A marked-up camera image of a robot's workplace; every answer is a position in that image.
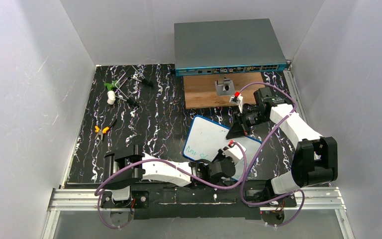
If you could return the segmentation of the blue framed whiteboard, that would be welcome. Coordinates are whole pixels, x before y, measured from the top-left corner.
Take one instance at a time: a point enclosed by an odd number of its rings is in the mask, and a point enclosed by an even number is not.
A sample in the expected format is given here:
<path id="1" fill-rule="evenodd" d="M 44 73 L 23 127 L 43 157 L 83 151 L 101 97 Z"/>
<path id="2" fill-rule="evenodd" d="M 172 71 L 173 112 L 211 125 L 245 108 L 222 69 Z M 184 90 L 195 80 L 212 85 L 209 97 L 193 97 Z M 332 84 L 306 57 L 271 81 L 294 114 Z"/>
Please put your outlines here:
<path id="1" fill-rule="evenodd" d="M 218 154 L 218 150 L 224 148 L 231 140 L 239 143 L 245 151 L 247 158 L 247 166 L 255 156 L 261 141 L 245 136 L 234 139 L 226 139 L 226 135 L 230 128 L 220 125 L 212 120 L 202 116 L 195 116 L 192 120 L 191 127 L 183 147 L 183 156 L 191 159 L 207 159 L 213 160 Z M 241 154 L 240 161 L 235 165 L 236 173 L 233 179 L 239 180 L 243 174 L 244 161 Z"/>

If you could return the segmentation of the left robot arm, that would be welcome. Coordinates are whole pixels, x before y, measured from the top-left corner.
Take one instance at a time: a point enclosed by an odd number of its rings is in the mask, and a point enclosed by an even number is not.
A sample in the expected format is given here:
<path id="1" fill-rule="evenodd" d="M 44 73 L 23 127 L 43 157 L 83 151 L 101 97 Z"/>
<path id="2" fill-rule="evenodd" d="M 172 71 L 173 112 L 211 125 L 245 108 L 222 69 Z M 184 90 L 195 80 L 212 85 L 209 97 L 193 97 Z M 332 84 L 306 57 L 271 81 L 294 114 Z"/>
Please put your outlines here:
<path id="1" fill-rule="evenodd" d="M 95 194 L 101 195 L 103 190 L 110 190 L 113 200 L 124 201 L 131 196 L 130 186 L 141 180 L 171 183 L 179 187 L 201 183 L 218 188 L 223 179 L 235 175 L 236 165 L 243 159 L 243 153 L 244 150 L 234 141 L 219 149 L 212 161 L 171 162 L 137 151 L 124 157 L 110 152 L 105 156 L 103 182 Z"/>

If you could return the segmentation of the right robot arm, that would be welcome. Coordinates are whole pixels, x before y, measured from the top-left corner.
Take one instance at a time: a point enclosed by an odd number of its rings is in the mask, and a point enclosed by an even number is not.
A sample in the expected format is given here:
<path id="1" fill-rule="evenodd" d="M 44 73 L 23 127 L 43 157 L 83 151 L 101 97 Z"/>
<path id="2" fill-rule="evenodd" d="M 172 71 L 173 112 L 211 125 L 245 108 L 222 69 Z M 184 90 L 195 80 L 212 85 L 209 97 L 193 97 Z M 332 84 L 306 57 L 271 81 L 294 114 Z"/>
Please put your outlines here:
<path id="1" fill-rule="evenodd" d="M 266 182 L 261 197 L 266 200 L 299 188 L 335 181 L 338 177 L 337 141 L 314 131 L 293 110 L 289 98 L 275 96 L 268 87 L 254 92 L 255 106 L 234 113 L 226 139 L 244 137 L 252 126 L 268 121 L 280 129 L 295 148 L 289 172 Z"/>

